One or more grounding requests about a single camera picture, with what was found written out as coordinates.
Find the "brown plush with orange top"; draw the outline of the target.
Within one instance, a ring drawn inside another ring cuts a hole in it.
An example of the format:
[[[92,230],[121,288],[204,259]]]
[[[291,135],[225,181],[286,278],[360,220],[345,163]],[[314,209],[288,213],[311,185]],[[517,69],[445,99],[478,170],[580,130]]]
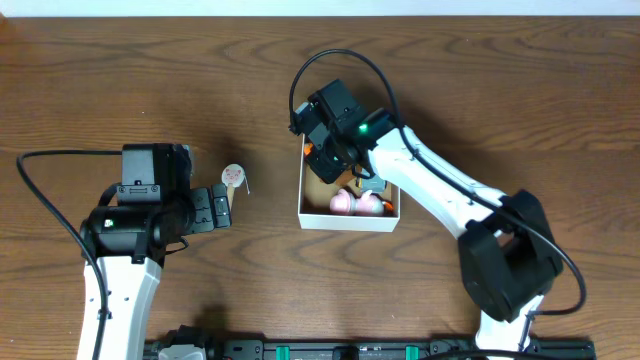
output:
[[[320,149],[311,142],[303,145],[303,158],[309,169],[325,184],[347,184],[354,176],[352,165],[345,162],[334,143]]]

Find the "pink duck toy with hat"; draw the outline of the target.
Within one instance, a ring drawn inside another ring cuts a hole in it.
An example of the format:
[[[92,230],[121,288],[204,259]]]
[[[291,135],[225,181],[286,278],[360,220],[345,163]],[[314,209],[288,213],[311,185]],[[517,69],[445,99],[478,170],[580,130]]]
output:
[[[332,214],[344,216],[381,217],[392,213],[394,206],[391,202],[383,200],[371,190],[365,191],[360,197],[354,196],[346,189],[340,189],[329,203]]]

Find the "yellow grey toy truck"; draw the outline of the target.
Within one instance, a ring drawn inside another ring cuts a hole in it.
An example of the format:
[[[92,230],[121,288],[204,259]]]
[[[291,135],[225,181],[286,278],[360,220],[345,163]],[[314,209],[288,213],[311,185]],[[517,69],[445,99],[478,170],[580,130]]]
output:
[[[373,176],[369,179],[357,177],[356,186],[361,190],[362,193],[370,191],[373,194],[382,194],[386,190],[387,182],[380,178],[378,175]]]

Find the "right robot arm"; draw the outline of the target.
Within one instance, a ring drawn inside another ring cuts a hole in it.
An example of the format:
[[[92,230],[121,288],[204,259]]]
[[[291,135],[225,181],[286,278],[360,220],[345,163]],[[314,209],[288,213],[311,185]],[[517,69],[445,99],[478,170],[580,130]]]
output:
[[[407,193],[456,239],[465,290],[481,310],[481,350],[523,351],[545,294],[563,270],[539,200],[484,185],[424,145],[391,111],[362,106],[340,80],[292,112],[292,130],[325,183],[348,169],[379,176]]]

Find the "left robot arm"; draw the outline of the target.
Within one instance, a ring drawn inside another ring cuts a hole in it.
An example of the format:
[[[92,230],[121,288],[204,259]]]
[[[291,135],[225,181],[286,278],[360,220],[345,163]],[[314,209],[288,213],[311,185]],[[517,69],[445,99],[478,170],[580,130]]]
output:
[[[169,245],[228,228],[222,184],[191,188],[188,146],[129,144],[122,177],[82,222],[80,236],[96,259],[87,266],[80,359],[139,359]]]

